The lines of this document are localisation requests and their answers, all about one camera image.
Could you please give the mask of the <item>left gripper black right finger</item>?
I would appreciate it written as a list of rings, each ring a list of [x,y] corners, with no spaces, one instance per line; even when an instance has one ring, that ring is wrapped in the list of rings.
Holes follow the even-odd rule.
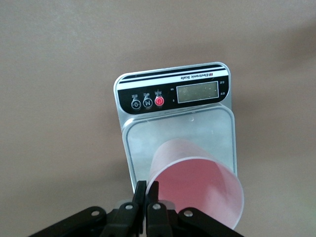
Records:
[[[146,235],[148,237],[242,237],[202,211],[187,207],[180,212],[167,209],[158,200],[159,182],[151,185],[147,198]]]

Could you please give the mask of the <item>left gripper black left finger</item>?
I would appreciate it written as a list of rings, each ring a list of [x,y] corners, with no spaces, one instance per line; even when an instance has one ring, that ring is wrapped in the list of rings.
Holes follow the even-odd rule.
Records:
[[[132,201],[107,213],[92,206],[34,234],[33,237],[137,237],[142,231],[146,181],[137,182]]]

